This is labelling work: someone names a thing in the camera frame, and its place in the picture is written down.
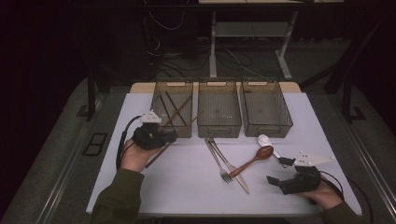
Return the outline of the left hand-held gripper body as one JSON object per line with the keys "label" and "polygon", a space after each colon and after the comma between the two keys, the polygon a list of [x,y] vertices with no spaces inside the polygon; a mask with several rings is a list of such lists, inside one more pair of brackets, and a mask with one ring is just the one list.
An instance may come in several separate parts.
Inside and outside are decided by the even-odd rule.
{"label": "left hand-held gripper body", "polygon": [[142,125],[134,130],[132,140],[136,145],[152,150],[166,145],[163,132],[159,130],[162,119],[153,111],[149,111],[138,119]]}

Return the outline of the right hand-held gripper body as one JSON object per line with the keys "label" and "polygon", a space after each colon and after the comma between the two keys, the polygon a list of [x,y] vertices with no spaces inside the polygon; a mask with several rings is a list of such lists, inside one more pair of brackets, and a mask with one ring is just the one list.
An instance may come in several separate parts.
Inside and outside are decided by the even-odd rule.
{"label": "right hand-held gripper body", "polygon": [[317,165],[334,160],[334,156],[322,156],[301,151],[292,165],[296,170],[296,175],[292,179],[279,181],[278,186],[285,195],[314,190],[321,182]]}

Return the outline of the brown wooden chopstick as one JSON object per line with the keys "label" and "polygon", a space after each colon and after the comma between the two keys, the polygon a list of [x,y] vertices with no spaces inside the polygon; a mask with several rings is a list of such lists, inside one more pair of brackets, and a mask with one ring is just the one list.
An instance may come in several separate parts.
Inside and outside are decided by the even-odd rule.
{"label": "brown wooden chopstick", "polygon": [[184,122],[184,124],[186,124],[187,125],[187,123],[184,121],[184,118],[180,115],[180,111],[183,109],[183,107],[191,100],[191,98],[192,98],[192,95],[190,95],[190,96],[188,96],[187,97],[187,99],[182,103],[182,105],[179,107],[179,108],[177,108],[177,110],[174,112],[174,114],[171,116],[171,120],[173,121],[173,119],[176,117],[176,116],[179,116],[181,119],[182,119],[182,121]]}
{"label": "brown wooden chopstick", "polygon": [[[190,128],[190,126],[191,126],[197,119],[198,119],[198,115],[195,116],[195,117],[191,120],[191,122],[188,123],[184,128],[182,128],[182,129],[177,133],[177,135],[180,135],[180,134],[186,132],[186,131]],[[148,169],[148,168],[150,167],[150,165],[151,165],[152,163],[154,163],[154,162],[165,152],[166,149],[168,149],[170,146],[172,146],[172,144],[173,144],[173,143],[167,144],[159,153],[157,153],[157,154],[148,162],[148,164],[145,166],[145,168]]]}

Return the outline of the grey plastic bin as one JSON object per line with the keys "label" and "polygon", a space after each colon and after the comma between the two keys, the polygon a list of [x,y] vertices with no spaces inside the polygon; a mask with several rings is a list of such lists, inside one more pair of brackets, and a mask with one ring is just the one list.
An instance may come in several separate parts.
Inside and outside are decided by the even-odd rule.
{"label": "grey plastic bin", "polygon": [[[170,123],[167,126],[164,126],[168,118],[163,110],[163,105],[160,100],[160,95],[163,96],[169,115],[172,116],[175,112],[174,107],[171,105],[168,97],[165,94],[166,91],[170,93],[172,99],[176,104],[176,107],[180,107],[182,103],[187,99],[187,97],[193,94],[193,84],[191,82],[177,80],[177,81],[158,81],[155,85],[150,108],[157,114],[159,118],[162,119],[162,122],[160,123],[160,129],[162,129],[162,127],[172,127],[178,133],[182,128],[186,126],[181,121],[179,116],[176,116],[173,119],[172,123]],[[187,122],[187,124],[191,122],[192,98],[183,107],[183,109],[180,111],[180,114]],[[192,136],[191,126],[186,132],[178,135],[179,138],[190,138],[191,136]]]}
{"label": "grey plastic bin", "polygon": [[279,83],[273,79],[245,77],[240,87],[245,136],[285,138],[293,121]]}
{"label": "grey plastic bin", "polygon": [[198,136],[237,138],[242,120],[234,81],[205,81],[198,90]]}

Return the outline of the brown wooden spoon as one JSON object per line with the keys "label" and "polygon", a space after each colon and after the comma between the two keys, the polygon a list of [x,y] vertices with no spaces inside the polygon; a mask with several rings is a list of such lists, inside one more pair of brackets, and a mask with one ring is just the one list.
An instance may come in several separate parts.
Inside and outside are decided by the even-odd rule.
{"label": "brown wooden spoon", "polygon": [[230,177],[237,177],[240,175],[244,170],[246,170],[253,162],[255,161],[263,161],[271,157],[273,154],[274,148],[272,146],[265,146],[260,147],[255,156],[247,161],[245,164],[241,165],[240,167],[236,168],[234,171],[229,173]]}

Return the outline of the black chopstick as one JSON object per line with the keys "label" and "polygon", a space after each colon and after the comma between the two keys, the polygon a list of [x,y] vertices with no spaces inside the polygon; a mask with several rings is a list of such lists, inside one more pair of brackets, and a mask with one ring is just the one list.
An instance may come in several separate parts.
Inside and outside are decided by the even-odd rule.
{"label": "black chopstick", "polygon": [[173,115],[171,116],[171,118],[166,122],[166,125],[167,125],[168,123],[172,123],[173,119],[174,119],[176,116],[179,116],[180,119],[181,119],[181,121],[184,123],[184,125],[187,126],[187,122],[186,122],[186,121],[184,120],[184,118],[181,116],[180,110],[183,108],[184,104],[186,104],[187,101],[188,101],[189,99],[187,99],[187,101],[184,102],[180,107],[176,107],[176,104],[175,104],[174,100],[172,99],[170,93],[169,93],[168,91],[166,91],[165,94],[166,94],[166,96],[168,97],[168,99],[169,99],[171,105],[172,105],[172,106],[174,107],[174,109],[175,109],[174,114],[173,114]]}
{"label": "black chopstick", "polygon": [[167,110],[167,107],[166,107],[166,104],[165,104],[165,102],[164,102],[164,99],[163,99],[163,96],[162,96],[162,95],[160,95],[160,100],[161,100],[162,105],[163,105],[163,110],[164,110],[164,112],[165,112],[165,114],[166,114],[166,116],[167,116],[167,118],[168,118],[168,120],[167,120],[167,121],[165,122],[165,124],[164,124],[164,126],[167,126],[167,125],[169,125],[170,123],[172,123],[171,116],[169,115],[169,112],[168,112],[168,110]]}

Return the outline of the white ceramic spoon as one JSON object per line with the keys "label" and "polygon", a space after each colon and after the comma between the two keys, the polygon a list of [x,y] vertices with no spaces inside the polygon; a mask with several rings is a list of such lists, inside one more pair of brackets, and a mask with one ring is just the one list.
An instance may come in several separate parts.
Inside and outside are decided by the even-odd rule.
{"label": "white ceramic spoon", "polygon": [[280,155],[279,153],[275,150],[271,139],[265,135],[265,134],[261,134],[258,136],[258,143],[261,147],[270,147],[273,150],[273,154],[279,159]]}

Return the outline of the person's left hand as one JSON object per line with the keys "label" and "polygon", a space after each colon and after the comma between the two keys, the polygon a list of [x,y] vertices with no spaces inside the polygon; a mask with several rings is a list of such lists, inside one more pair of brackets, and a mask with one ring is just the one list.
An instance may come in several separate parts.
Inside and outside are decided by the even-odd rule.
{"label": "person's left hand", "polygon": [[141,173],[149,159],[160,151],[160,148],[152,150],[142,149],[132,139],[129,139],[123,146],[120,168]]}

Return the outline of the person's right hand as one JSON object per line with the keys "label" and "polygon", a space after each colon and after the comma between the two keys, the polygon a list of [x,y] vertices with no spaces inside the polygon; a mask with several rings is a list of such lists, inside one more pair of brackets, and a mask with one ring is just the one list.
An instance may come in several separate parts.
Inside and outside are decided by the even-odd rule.
{"label": "person's right hand", "polygon": [[329,210],[343,202],[336,191],[323,181],[315,190],[300,192],[299,196],[313,200],[324,210]]}

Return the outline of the metal table knife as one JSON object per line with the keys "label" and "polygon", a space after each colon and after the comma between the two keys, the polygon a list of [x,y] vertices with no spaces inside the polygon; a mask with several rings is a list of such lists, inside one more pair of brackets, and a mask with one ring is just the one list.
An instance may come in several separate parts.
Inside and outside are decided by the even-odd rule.
{"label": "metal table knife", "polygon": [[[214,148],[214,150],[216,152],[216,155],[219,158],[219,160],[223,161],[223,163],[227,166],[227,168],[229,169],[230,172],[234,171],[235,167],[233,165],[231,165],[229,163],[229,161],[225,158],[225,156],[223,155],[223,153],[221,152],[221,150],[217,146],[215,140],[213,138],[206,138],[206,139],[210,142],[210,144]],[[235,177],[235,179],[238,181],[238,183],[241,185],[241,187],[244,189],[244,191],[247,194],[249,194],[250,190],[248,188],[248,184],[246,183],[245,179],[241,175],[238,175],[237,177]]]}

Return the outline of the metal fork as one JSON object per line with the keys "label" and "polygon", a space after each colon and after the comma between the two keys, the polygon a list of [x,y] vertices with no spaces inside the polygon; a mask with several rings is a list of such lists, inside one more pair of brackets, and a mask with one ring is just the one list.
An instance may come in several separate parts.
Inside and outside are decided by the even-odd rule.
{"label": "metal fork", "polygon": [[205,140],[205,144],[208,147],[208,149],[210,150],[217,166],[219,167],[219,175],[220,177],[226,182],[226,183],[230,183],[233,180],[230,178],[230,176],[228,175],[228,173],[222,168],[220,162],[219,162],[219,158],[216,155],[216,152],[214,150],[214,148],[212,147],[212,145],[210,144],[210,142],[206,139]]}

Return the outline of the white table mat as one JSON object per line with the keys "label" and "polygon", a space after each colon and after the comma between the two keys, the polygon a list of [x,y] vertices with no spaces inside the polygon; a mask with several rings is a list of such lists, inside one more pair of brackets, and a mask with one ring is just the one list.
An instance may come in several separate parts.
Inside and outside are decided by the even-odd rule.
{"label": "white table mat", "polygon": [[[291,159],[301,153],[330,158],[319,170],[340,181],[346,202],[360,213],[361,206],[307,96],[287,93],[284,98],[293,125],[286,137],[273,139],[275,150]],[[245,188],[237,181],[224,182],[205,140],[198,135],[177,140],[143,173],[140,213],[147,217],[306,217],[319,211],[307,199],[285,195],[268,183],[270,176],[286,180],[295,173],[294,168],[283,167],[275,157],[256,161],[242,173]]]}

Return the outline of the dark metal stand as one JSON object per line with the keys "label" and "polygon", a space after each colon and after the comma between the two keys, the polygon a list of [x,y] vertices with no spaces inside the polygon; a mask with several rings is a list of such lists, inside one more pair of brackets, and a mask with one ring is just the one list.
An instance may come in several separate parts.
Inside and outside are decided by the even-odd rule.
{"label": "dark metal stand", "polygon": [[342,115],[348,123],[354,120],[366,120],[358,106],[351,105],[353,76],[347,75],[343,84]]}
{"label": "dark metal stand", "polygon": [[100,91],[95,82],[95,73],[90,69],[87,75],[87,104],[79,108],[77,116],[91,121],[97,110],[99,95]]}

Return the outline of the white metal desk frame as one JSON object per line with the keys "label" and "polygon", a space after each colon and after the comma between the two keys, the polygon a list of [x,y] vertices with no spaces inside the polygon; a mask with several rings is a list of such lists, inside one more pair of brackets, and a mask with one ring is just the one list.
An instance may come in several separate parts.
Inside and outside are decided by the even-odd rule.
{"label": "white metal desk frame", "polygon": [[216,38],[217,37],[281,37],[282,45],[275,51],[276,59],[286,80],[292,80],[285,53],[299,12],[293,11],[288,21],[219,21],[217,13],[212,13],[209,76],[217,76]]}

